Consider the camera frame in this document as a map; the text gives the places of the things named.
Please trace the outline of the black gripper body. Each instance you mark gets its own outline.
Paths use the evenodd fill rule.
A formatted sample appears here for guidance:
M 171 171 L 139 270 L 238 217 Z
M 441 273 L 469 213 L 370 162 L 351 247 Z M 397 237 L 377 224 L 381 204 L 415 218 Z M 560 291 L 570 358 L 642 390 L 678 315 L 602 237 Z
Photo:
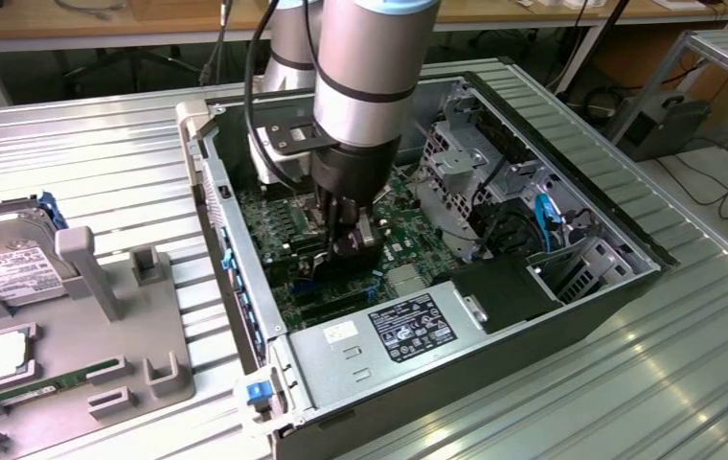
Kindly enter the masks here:
M 318 147 L 310 160 L 310 177 L 317 187 L 321 212 L 327 215 L 333 202 L 350 201 L 353 209 L 371 210 L 393 166 L 401 137 L 370 147 L 343 143 Z

